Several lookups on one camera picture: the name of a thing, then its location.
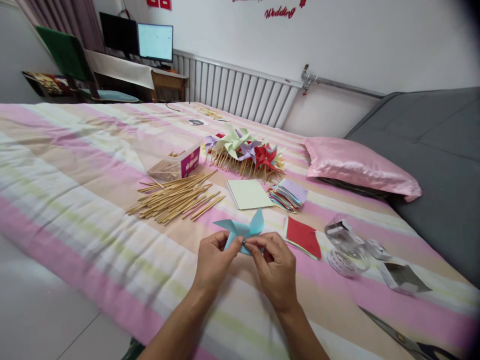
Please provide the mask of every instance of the pink pillow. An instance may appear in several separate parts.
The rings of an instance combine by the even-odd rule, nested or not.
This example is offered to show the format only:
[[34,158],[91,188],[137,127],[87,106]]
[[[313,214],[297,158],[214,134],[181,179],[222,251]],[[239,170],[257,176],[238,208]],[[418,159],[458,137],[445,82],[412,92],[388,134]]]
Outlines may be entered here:
[[422,195],[422,189],[413,176],[358,142],[333,137],[309,137],[303,144],[311,158],[307,177],[337,179],[405,195],[408,203]]

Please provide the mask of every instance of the chair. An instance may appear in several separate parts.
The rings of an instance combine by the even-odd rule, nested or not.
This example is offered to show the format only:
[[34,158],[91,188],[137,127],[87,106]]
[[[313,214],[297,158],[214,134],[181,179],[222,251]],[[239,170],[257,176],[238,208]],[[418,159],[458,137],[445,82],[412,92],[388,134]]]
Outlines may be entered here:
[[[141,102],[137,97],[123,92],[98,90],[82,44],[75,36],[42,26],[36,29],[78,101],[83,102],[83,97],[86,97],[95,103]],[[84,82],[88,88],[79,89],[75,79]]]

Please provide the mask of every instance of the curtain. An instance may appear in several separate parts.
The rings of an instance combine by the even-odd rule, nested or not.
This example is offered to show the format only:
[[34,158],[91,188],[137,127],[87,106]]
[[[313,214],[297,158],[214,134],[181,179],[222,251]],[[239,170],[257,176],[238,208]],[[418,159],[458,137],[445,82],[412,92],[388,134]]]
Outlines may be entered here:
[[17,0],[34,25],[77,37],[85,49],[105,52],[92,0]]

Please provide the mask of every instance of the pipe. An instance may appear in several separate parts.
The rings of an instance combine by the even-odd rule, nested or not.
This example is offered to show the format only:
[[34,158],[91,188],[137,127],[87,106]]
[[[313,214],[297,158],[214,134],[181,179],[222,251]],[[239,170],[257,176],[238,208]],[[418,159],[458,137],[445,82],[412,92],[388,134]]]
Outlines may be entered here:
[[369,97],[372,97],[372,98],[377,98],[377,99],[381,99],[385,96],[385,94],[382,94],[382,93],[379,93],[379,92],[376,92],[376,91],[371,91],[371,90],[367,90],[367,89],[364,89],[364,88],[361,88],[361,87],[347,85],[343,82],[328,80],[328,79],[325,79],[323,77],[318,77],[316,75],[312,75],[312,74],[307,72],[308,69],[309,69],[309,64],[306,64],[305,67],[303,68],[302,73],[301,73],[301,78],[303,80],[303,90],[305,91],[303,93],[304,95],[307,93],[308,89],[310,88],[310,84],[311,83],[316,83],[316,84],[323,84],[323,85],[331,86],[331,87],[338,88],[338,89],[347,90],[347,91],[350,91],[350,92],[353,92],[353,93],[362,94],[362,95],[366,95],[366,96],[369,96]]

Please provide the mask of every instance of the computer monitor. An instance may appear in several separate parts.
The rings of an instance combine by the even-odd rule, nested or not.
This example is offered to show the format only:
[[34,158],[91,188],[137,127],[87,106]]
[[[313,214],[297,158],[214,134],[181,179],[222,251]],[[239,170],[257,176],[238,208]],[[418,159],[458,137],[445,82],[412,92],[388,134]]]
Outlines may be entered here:
[[142,58],[173,63],[174,27],[139,23],[138,45]]
[[107,48],[122,51],[127,59],[130,59],[130,54],[139,55],[136,21],[101,12],[100,22]]

